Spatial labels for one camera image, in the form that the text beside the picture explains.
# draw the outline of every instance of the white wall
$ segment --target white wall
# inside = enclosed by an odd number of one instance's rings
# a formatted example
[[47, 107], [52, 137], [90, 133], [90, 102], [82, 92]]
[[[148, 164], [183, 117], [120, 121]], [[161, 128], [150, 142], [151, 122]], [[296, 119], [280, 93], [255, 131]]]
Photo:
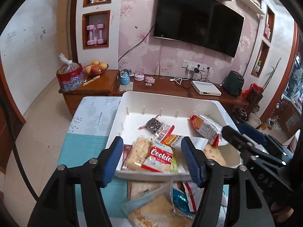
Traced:
[[56, 77], [59, 54], [69, 57], [67, 4], [68, 0], [26, 0], [0, 36], [4, 74], [21, 114]]
[[[264, 86], [266, 80], [268, 79], [270, 73], [272, 72], [271, 66], [275, 67], [279, 58], [282, 57], [282, 59], [278, 65], [275, 74], [273, 75], [271, 81], [269, 82], [269, 85], [266, 87], [263, 93], [262, 100], [259, 103], [260, 110], [257, 112], [257, 115], [259, 117], [262, 115], [262, 113], [269, 105], [270, 101], [272, 100], [272, 97], [274, 96], [282, 80], [290, 56], [293, 34], [294, 34], [294, 20], [289, 14], [289, 12], [283, 6], [277, 5], [273, 0], [263, 0], [262, 10], [264, 12], [266, 12], [267, 5], [271, 8], [271, 10], [275, 14], [275, 23], [274, 23], [274, 30], [272, 32], [273, 33], [272, 41], [270, 43], [263, 36], [263, 32], [266, 24], [266, 16], [261, 15], [255, 47], [252, 52], [246, 73], [244, 75], [243, 90], [248, 89], [251, 83], [256, 83], [260, 86]], [[251, 71], [256, 63], [262, 40], [264, 40], [270, 46], [270, 49], [267, 59], [265, 61], [264, 68], [260, 74], [260, 77], [257, 78], [251, 75]]]
[[[122, 0], [112, 0], [111, 3], [83, 7], [83, 0], [77, 0], [76, 9], [76, 39], [78, 60], [83, 66], [91, 64], [93, 60], [106, 62], [109, 69], [118, 69], [118, 39], [119, 21]], [[82, 44], [82, 15], [96, 11], [110, 10], [109, 47], [96, 49], [83, 49]]]

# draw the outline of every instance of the wooden door frame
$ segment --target wooden door frame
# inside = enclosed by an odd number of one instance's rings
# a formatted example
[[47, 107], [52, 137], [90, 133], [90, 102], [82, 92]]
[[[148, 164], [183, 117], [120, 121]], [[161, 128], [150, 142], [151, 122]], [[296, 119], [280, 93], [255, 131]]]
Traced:
[[13, 109], [13, 111], [15, 112], [16, 116], [18, 117], [20, 123], [22, 125], [24, 125], [25, 119], [22, 116], [22, 114], [20, 113], [20, 111], [13, 99], [12, 93], [9, 90], [9, 86], [7, 84], [7, 81], [6, 81], [6, 78], [4, 75], [3, 65], [2, 65], [2, 61], [1, 61], [1, 54], [0, 54], [0, 89], [1, 89], [1, 92], [5, 94], [4, 99], [7, 101], [7, 105]]
[[76, 6], [77, 0], [71, 0], [70, 17], [69, 17], [69, 33], [71, 39], [72, 60], [75, 63], [78, 61], [77, 43], [76, 43]]
[[294, 68], [294, 59], [295, 59], [297, 51], [298, 51], [299, 39], [300, 39], [300, 28], [297, 25], [297, 23], [294, 21], [294, 37], [292, 40], [292, 46], [291, 46], [288, 63], [287, 63], [284, 75], [282, 77], [282, 80], [279, 84], [279, 87], [276, 90], [276, 93], [274, 94], [269, 105], [267, 106], [267, 108], [265, 109], [265, 111], [262, 113], [262, 115], [260, 117], [260, 120], [262, 122], [264, 122], [270, 116], [271, 112], [275, 109], [277, 103], [279, 102], [279, 100], [286, 88], [286, 85], [289, 81], [292, 70]]

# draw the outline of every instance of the wall outlet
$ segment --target wall outlet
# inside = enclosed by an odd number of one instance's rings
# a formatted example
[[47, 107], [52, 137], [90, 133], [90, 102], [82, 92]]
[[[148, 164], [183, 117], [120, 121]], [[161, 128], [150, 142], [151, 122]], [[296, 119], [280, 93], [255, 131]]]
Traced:
[[196, 68], [198, 68], [198, 65], [200, 65], [200, 67], [199, 67], [199, 70], [200, 70], [200, 71], [203, 71], [203, 70], [206, 71], [206, 69], [207, 69], [207, 65], [206, 65], [206, 64], [201, 64], [201, 63], [197, 63], [197, 62], [192, 62], [192, 61], [189, 61], [189, 60], [183, 60], [182, 67], [188, 69], [188, 67], [187, 67], [188, 65], [194, 66], [194, 67], [196, 67]]

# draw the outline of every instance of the screw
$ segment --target screw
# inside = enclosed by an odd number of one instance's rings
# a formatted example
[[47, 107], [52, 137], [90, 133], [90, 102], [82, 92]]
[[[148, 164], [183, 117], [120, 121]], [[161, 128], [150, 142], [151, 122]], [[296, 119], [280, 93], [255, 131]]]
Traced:
[[207, 164], [209, 164], [210, 166], [213, 166], [215, 164], [215, 161], [213, 159], [208, 159]]
[[97, 162], [98, 162], [98, 160], [96, 158], [92, 158], [92, 159], [89, 160], [89, 163], [91, 165], [95, 165]]
[[58, 171], [63, 171], [65, 169], [65, 165], [58, 165]]
[[247, 170], [247, 167], [246, 166], [239, 166], [239, 169], [243, 172], [245, 172]]

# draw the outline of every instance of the flat screen tv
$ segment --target flat screen tv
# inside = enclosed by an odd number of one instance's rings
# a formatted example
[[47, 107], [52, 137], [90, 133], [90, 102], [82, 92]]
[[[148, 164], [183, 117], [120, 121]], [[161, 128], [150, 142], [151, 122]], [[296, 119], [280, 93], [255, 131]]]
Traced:
[[154, 37], [235, 57], [244, 18], [215, 0], [159, 0]]

